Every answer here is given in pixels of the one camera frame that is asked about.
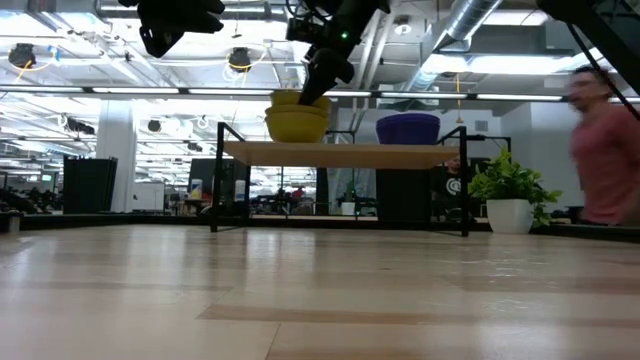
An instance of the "yellow bowl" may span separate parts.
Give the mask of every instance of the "yellow bowl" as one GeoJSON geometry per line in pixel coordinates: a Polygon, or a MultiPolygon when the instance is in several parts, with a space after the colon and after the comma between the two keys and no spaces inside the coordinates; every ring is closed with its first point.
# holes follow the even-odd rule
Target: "yellow bowl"
{"type": "Polygon", "coordinates": [[[329,128],[329,119],[311,113],[279,112],[265,119],[275,142],[319,143],[329,128]]]}
{"type": "Polygon", "coordinates": [[[323,111],[317,107],[314,106],[304,106],[304,105],[278,105],[278,106],[272,106],[270,108],[268,108],[267,110],[264,111],[267,116],[272,115],[272,114],[276,114],[276,113],[283,113],[283,112],[292,112],[292,113],[307,113],[307,114],[316,114],[318,116],[322,116],[322,117],[328,117],[329,113],[327,113],[326,111],[323,111]]]}
{"type": "MultiPolygon", "coordinates": [[[[300,100],[300,92],[294,90],[276,90],[271,93],[271,106],[297,105],[300,100]]],[[[325,112],[331,111],[331,100],[321,97],[313,103],[313,107],[322,109],[325,112]]]]}

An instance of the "wooden tabletop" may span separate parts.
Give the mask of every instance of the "wooden tabletop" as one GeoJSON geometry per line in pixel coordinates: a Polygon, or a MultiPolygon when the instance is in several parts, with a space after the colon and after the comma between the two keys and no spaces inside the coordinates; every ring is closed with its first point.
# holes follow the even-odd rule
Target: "wooden tabletop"
{"type": "Polygon", "coordinates": [[[430,169],[459,154],[457,146],[225,142],[224,151],[251,166],[430,169]]]}

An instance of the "potted plant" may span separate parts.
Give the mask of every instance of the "potted plant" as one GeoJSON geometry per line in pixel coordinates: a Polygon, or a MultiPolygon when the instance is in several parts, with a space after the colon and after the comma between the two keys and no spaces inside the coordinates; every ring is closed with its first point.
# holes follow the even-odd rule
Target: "potted plant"
{"type": "Polygon", "coordinates": [[[356,214],[356,187],[353,181],[347,183],[347,191],[344,194],[344,201],[340,205],[342,215],[353,216],[356,214]]]}
{"type": "Polygon", "coordinates": [[[488,163],[469,185],[469,193],[487,202],[489,224],[495,233],[526,234],[531,226],[548,226],[551,216],[545,213],[548,203],[556,203],[562,191],[546,191],[540,186],[540,173],[512,162],[502,149],[500,156],[488,163]]]}

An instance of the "white flower pot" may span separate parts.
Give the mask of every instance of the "white flower pot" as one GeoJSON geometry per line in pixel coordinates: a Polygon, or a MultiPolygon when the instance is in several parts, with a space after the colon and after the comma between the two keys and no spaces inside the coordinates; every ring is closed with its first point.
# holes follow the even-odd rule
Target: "white flower pot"
{"type": "Polygon", "coordinates": [[[487,200],[487,213],[496,234],[528,234],[533,225],[533,205],[527,200],[487,200]]]}
{"type": "Polygon", "coordinates": [[[340,205],[340,210],[342,210],[342,215],[353,216],[356,214],[356,203],[343,202],[340,205]]]}

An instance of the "wooden floor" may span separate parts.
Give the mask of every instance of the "wooden floor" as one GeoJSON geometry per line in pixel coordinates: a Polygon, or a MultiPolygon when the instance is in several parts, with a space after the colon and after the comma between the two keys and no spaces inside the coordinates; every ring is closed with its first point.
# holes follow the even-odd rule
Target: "wooden floor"
{"type": "Polygon", "coordinates": [[[640,359],[640,246],[121,226],[0,237],[7,360],[640,359]]]}

